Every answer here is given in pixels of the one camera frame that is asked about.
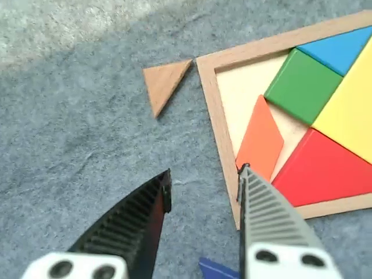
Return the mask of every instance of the blue triangle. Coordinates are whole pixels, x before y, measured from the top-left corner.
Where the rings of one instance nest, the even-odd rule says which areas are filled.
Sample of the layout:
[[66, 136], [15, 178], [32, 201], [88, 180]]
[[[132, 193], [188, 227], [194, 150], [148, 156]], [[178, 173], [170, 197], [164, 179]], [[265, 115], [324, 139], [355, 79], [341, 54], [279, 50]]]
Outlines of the blue triangle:
[[205, 257], [199, 259], [199, 267], [202, 270], [204, 279], [240, 279], [239, 272]]
[[372, 35], [372, 26], [357, 29], [297, 48], [344, 76]]

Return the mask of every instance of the green square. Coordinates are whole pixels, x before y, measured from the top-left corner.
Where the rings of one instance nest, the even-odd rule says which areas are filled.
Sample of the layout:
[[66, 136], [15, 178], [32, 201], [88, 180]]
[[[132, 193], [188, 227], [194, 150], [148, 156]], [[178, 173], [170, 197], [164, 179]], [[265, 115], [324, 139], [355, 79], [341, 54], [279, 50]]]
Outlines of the green square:
[[311, 125], [341, 80], [342, 76], [295, 48], [289, 53], [264, 97]]

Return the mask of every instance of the brown triangle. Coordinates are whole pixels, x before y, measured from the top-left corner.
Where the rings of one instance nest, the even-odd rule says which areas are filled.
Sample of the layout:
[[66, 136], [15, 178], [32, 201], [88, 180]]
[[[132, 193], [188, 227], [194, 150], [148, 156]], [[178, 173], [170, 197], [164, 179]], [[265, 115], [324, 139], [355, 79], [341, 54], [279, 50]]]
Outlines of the brown triangle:
[[154, 117], [157, 117], [162, 111], [190, 67], [191, 61], [190, 59], [144, 69], [147, 92]]

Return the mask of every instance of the wooden frame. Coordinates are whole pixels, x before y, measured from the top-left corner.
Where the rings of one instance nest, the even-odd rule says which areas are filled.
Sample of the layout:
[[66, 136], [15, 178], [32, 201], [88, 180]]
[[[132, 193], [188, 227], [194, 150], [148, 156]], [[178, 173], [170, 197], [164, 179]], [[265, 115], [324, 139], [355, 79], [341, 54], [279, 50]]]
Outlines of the wooden frame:
[[[243, 65], [253, 59], [262, 58], [266, 55], [274, 55], [277, 52], [287, 51], [297, 45], [370, 25], [372, 25], [372, 10], [364, 10], [349, 16], [327, 20], [211, 53], [196, 59], [237, 228], [239, 228], [240, 220], [240, 207], [236, 202], [238, 174], [216, 74], [227, 69], [239, 67], [239, 65]], [[372, 207], [372, 194], [320, 202], [300, 206], [297, 209], [304, 218], [311, 218], [369, 207]]]

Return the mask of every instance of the orange parallelogram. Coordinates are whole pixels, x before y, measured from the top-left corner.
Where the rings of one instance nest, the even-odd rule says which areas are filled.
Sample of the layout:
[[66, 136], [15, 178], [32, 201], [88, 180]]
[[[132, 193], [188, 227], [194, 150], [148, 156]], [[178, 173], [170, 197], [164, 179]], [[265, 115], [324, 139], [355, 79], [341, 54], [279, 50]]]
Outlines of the orange parallelogram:
[[254, 171], [270, 181], [283, 144], [269, 106], [263, 95], [259, 95], [235, 160], [237, 168], [249, 163]]

